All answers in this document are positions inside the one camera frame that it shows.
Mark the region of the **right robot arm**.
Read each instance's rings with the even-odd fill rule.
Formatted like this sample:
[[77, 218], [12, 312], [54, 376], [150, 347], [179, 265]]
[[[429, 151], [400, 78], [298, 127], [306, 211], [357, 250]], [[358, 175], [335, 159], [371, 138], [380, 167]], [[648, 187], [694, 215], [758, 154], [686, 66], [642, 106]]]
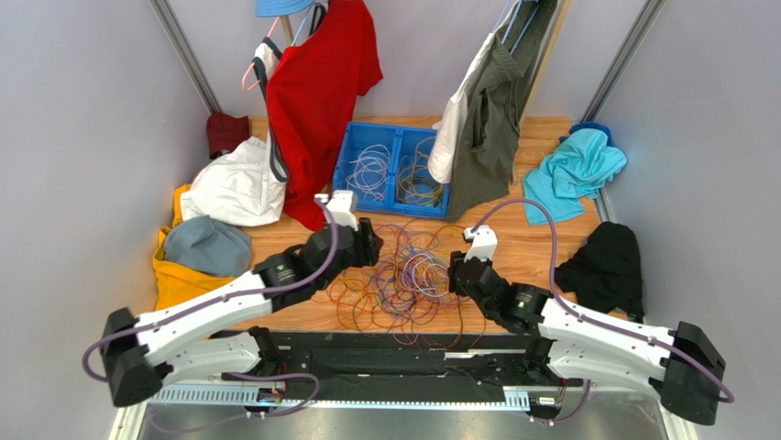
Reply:
[[485, 318], [527, 336], [525, 367], [547, 377], [622, 387], [656, 397], [672, 414], [712, 426], [727, 393], [726, 362], [697, 325], [675, 329], [589, 311], [538, 286], [510, 283], [490, 260], [454, 251], [448, 289]]

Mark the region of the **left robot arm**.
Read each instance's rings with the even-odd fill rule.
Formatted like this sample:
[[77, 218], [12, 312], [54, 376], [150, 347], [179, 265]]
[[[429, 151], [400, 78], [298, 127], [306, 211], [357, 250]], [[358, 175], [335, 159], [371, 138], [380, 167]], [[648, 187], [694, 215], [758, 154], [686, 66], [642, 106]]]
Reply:
[[141, 315], [111, 312], [99, 355], [113, 405], [141, 403], [182, 380], [270, 372], [264, 363], [277, 349], [265, 342], [267, 330], [253, 327], [225, 340], [215, 334], [306, 302], [349, 268], [376, 265], [383, 244], [367, 218], [357, 227], [328, 226], [187, 302]]

